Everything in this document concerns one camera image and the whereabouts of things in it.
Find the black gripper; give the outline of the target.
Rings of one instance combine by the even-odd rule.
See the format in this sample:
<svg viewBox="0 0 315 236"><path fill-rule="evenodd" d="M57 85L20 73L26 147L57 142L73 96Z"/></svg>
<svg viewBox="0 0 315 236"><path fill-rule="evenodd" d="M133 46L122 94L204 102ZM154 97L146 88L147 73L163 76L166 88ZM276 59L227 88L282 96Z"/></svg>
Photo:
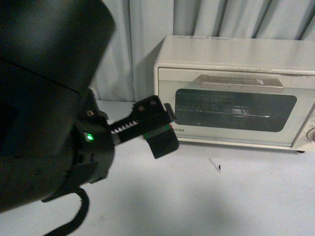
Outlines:
<svg viewBox="0 0 315 236"><path fill-rule="evenodd" d="M143 138L155 159L178 149L179 141L169 124L175 121L175 114L171 105L162 103L157 95L135 103L129 118L137 128L149 131L143 134ZM73 166L69 172L71 181L85 184L105 179L114 160L114 136L107 115L99 110L91 89L80 103L71 137L74 145Z"/></svg>

